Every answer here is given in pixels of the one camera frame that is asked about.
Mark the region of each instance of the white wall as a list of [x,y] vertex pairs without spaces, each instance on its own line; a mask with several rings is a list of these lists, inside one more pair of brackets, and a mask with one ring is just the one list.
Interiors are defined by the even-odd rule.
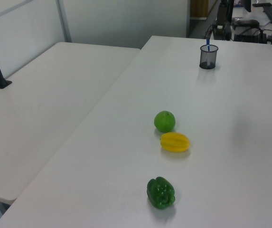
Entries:
[[56,0],[33,0],[0,16],[0,68],[4,77],[64,40]]
[[186,37],[190,0],[60,0],[68,39],[142,48],[152,35]]
[[208,0],[208,8],[207,8],[208,12],[212,9],[216,1],[217,0]]

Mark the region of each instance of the white table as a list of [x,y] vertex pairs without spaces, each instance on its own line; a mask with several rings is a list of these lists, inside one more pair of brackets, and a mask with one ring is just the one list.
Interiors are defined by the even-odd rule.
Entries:
[[11,204],[138,54],[58,43],[0,90],[0,201]]
[[[204,42],[152,37],[0,228],[272,228],[272,47],[215,40],[216,68],[203,70]],[[162,110],[188,152],[161,149]],[[176,191],[165,210],[147,199],[157,176]]]

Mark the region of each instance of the green bell pepper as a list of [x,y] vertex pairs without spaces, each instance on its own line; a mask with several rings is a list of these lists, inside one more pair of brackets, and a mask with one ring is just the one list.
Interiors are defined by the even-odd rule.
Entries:
[[151,179],[147,184],[146,192],[155,208],[164,209],[175,202],[175,190],[163,177]]

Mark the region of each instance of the wooden cabinet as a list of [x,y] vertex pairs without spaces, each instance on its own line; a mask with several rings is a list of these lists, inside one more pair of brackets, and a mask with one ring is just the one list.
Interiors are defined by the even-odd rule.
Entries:
[[217,0],[191,0],[191,19],[206,19]]

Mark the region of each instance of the mesh pencil cup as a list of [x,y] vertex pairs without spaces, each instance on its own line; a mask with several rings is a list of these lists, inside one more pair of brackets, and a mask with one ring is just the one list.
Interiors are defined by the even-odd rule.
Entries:
[[216,66],[218,47],[215,45],[203,45],[200,47],[200,64],[202,69],[213,69]]

